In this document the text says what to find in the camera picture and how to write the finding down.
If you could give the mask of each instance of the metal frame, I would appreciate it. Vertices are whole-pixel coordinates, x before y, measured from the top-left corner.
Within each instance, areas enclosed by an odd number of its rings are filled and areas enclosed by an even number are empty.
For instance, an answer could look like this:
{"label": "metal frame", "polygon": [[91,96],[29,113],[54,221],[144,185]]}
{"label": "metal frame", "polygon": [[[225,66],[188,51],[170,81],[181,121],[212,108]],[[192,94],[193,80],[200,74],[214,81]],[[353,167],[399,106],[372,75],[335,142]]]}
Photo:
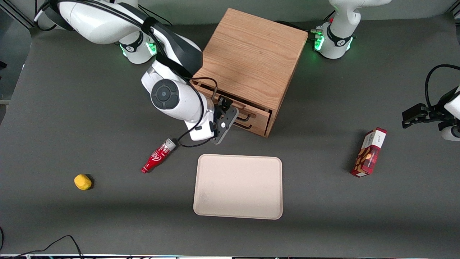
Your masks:
{"label": "metal frame", "polygon": [[455,3],[447,10],[454,14],[455,19],[460,18],[460,0],[455,1]]}
{"label": "metal frame", "polygon": [[5,11],[11,18],[18,21],[22,26],[27,29],[33,28],[34,23],[24,15],[10,0],[0,0],[0,9]]}

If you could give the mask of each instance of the white label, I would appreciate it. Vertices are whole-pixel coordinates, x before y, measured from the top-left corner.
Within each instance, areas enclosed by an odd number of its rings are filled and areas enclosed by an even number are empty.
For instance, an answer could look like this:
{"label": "white label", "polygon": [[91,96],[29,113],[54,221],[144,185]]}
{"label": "white label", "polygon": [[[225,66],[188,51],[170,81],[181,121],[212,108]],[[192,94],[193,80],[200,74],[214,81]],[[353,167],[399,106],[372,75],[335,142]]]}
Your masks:
{"label": "white label", "polygon": [[371,132],[371,133],[366,135],[366,137],[364,138],[364,141],[362,142],[361,149],[367,148],[370,145],[372,145],[372,140],[374,139],[374,133],[375,132]]}
{"label": "white label", "polygon": [[378,148],[382,148],[383,140],[385,140],[386,133],[382,131],[376,130],[374,132],[369,133],[364,138],[364,142],[362,143],[361,149],[367,148],[370,145],[374,145]]}

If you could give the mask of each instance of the drawer handle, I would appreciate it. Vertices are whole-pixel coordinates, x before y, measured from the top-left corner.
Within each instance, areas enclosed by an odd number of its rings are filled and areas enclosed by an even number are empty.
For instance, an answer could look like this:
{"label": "drawer handle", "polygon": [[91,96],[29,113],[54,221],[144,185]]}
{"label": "drawer handle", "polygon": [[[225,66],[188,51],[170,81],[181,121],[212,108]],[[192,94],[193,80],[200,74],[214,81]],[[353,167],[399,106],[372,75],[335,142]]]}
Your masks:
{"label": "drawer handle", "polygon": [[240,118],[240,117],[236,117],[236,119],[237,119],[237,120],[241,120],[241,121],[243,121],[243,122],[246,122],[246,121],[249,120],[250,117],[251,117],[251,115],[248,114],[246,119],[242,119],[242,118]]}
{"label": "drawer handle", "polygon": [[249,125],[249,126],[244,126],[244,125],[241,125],[241,124],[239,124],[239,123],[236,123],[236,122],[234,122],[233,124],[235,124],[236,126],[240,126],[240,127],[242,127],[243,129],[247,129],[247,130],[253,127],[253,125],[252,125],[252,124],[251,124],[251,125]]}

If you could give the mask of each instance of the beige tray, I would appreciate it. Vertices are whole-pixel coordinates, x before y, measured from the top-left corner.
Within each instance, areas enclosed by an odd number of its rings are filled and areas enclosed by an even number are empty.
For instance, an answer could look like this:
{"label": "beige tray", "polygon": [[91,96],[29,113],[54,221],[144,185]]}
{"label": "beige tray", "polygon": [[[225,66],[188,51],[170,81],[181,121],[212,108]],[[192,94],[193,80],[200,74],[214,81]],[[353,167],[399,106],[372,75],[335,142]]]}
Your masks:
{"label": "beige tray", "polygon": [[193,210],[201,216],[279,219],[283,213],[281,160],[200,156]]}

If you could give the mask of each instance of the wood grain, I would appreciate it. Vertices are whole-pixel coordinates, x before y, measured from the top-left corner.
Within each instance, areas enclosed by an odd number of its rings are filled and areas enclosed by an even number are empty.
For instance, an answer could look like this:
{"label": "wood grain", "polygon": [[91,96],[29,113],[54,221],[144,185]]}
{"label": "wood grain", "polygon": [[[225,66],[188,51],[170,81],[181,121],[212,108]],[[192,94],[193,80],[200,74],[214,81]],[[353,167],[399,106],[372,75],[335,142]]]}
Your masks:
{"label": "wood grain", "polygon": [[229,8],[203,51],[195,77],[270,110],[279,109],[308,34]]}

